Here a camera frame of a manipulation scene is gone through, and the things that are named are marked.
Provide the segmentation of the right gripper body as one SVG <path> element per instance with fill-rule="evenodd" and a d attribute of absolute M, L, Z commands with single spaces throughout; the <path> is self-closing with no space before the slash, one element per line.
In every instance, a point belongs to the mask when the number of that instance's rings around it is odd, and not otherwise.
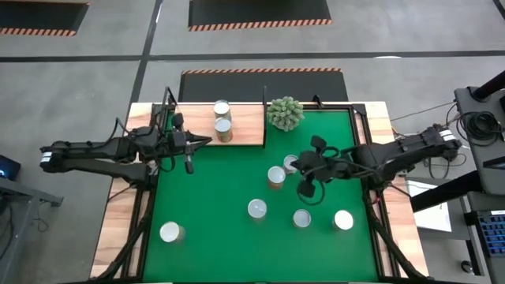
<path fill-rule="evenodd" d="M 312 136 L 310 144 L 314 148 L 313 151 L 300 153 L 308 155 L 309 161 L 296 163 L 296 169 L 309 170 L 304 176 L 301 176 L 301 181 L 297 186 L 297 194 L 307 198 L 313 198 L 315 195 L 314 181 L 320 183 L 322 196 L 324 196 L 324 183 L 335 178 L 348 178 L 348 164 L 345 159 L 339 158 L 339 150 L 336 147 L 328 146 L 327 141 L 320 136 Z"/>

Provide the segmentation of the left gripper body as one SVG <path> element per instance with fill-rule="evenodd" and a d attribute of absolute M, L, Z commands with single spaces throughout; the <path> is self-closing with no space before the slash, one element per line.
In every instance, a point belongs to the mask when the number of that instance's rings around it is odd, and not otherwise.
<path fill-rule="evenodd" d="M 187 174 L 194 172 L 193 168 L 193 134 L 184 130 L 184 118 L 182 113 L 176 113 L 171 118 L 171 140 L 174 151 L 179 151 L 185 157 L 185 170 Z"/>

